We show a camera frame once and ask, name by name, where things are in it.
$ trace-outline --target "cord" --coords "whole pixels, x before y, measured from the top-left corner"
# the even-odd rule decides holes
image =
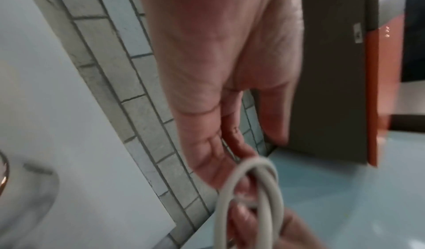
[[[239,180],[247,174],[257,180],[258,191],[258,232],[255,249],[272,249],[279,238],[283,223],[283,197],[278,186],[278,175],[273,163],[264,157],[243,160],[224,184],[216,205],[213,249],[227,248],[227,215],[233,192]]]

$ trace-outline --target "knot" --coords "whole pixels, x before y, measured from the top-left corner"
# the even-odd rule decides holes
[[[278,185],[278,175],[274,164],[264,157],[243,160],[227,178],[216,205],[213,249],[227,248],[227,215],[230,202],[239,180],[249,174],[257,182],[258,232],[256,249],[272,249],[279,238],[283,224],[283,197]]]

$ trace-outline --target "light blue surface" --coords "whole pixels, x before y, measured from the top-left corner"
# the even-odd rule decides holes
[[[285,205],[333,249],[425,249],[425,134],[391,132],[379,168],[275,150]],[[212,246],[210,218],[183,249]]]

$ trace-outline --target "sticker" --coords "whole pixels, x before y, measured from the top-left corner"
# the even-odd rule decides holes
[[[353,25],[354,31],[354,43],[360,44],[363,43],[363,35],[362,35],[362,25],[361,23],[355,23]]]

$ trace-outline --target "hand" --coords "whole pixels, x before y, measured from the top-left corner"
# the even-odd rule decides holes
[[[288,139],[301,70],[301,0],[142,0],[159,76],[189,166],[221,188],[232,152],[256,152],[239,131],[242,91],[259,91],[259,120],[276,143]],[[250,188],[248,178],[237,190]]]
[[[230,236],[239,249],[252,248],[257,235],[257,218],[242,204],[234,205],[230,210]],[[307,225],[293,211],[285,209],[280,237],[274,249],[326,249],[311,233]]]

